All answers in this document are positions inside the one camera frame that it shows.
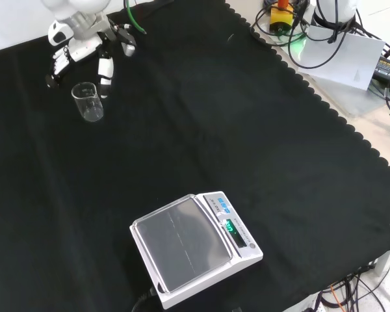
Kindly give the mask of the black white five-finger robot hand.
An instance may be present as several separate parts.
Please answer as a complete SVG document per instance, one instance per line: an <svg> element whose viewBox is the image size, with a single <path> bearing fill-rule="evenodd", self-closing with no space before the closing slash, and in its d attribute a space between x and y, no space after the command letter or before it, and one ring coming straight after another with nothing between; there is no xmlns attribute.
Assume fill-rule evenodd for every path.
<svg viewBox="0 0 390 312"><path fill-rule="evenodd" d="M54 52L50 73L45 77L48 87L57 88L71 66L97 55L98 93L103 99L108 97L114 75L114 59L109 53L112 40L106 34L99 32L88 39L77 40L67 24L54 21L48 30L48 40L51 45L60 47Z"/></svg>

